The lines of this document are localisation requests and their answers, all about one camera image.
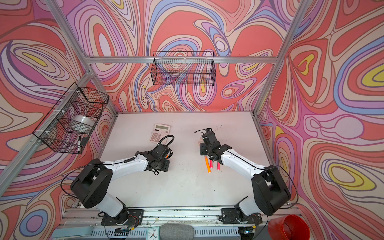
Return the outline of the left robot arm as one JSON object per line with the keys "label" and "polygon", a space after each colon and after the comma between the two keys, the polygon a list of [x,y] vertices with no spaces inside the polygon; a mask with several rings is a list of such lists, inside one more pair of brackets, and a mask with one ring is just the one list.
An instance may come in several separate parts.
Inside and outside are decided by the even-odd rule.
{"label": "left robot arm", "polygon": [[128,208],[108,193],[112,181],[138,172],[167,172],[173,151],[168,145],[157,144],[153,150],[112,162],[90,161],[71,183],[70,189],[86,208],[96,208],[120,222],[128,218]]}

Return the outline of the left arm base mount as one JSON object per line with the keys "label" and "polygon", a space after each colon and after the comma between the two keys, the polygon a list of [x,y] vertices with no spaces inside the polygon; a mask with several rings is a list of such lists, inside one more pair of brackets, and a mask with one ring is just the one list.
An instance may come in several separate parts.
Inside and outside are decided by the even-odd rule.
{"label": "left arm base mount", "polygon": [[123,209],[117,216],[111,217],[101,212],[98,214],[102,218],[102,226],[131,226],[137,227],[142,224],[144,210],[143,209]]}

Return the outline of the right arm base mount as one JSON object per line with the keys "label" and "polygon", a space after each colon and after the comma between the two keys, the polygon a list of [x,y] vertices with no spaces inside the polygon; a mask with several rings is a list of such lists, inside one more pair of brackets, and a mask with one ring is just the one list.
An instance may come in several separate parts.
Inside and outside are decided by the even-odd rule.
{"label": "right arm base mount", "polygon": [[260,213],[251,214],[250,216],[244,215],[240,209],[238,208],[222,208],[221,215],[218,220],[225,224],[252,224],[252,225],[260,225],[263,220]]}

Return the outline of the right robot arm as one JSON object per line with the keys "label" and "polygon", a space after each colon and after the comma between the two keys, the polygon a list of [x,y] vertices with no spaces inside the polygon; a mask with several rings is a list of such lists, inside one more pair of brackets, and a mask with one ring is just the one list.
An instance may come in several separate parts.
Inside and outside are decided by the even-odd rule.
{"label": "right robot arm", "polygon": [[265,167],[254,163],[229,145],[222,145],[211,128],[198,132],[202,133],[203,139],[200,155],[233,169],[251,181],[253,197],[246,197],[235,206],[240,214],[250,216],[263,213],[270,217],[291,200],[291,192],[276,166]]}

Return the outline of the orange marker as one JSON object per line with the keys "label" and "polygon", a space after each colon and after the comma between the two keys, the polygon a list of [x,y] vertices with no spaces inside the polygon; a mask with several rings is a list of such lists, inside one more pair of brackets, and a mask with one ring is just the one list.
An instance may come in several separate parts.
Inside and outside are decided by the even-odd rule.
{"label": "orange marker", "polygon": [[205,156],[205,163],[206,163],[208,173],[211,173],[212,171],[211,171],[210,160],[208,159],[207,156]]}

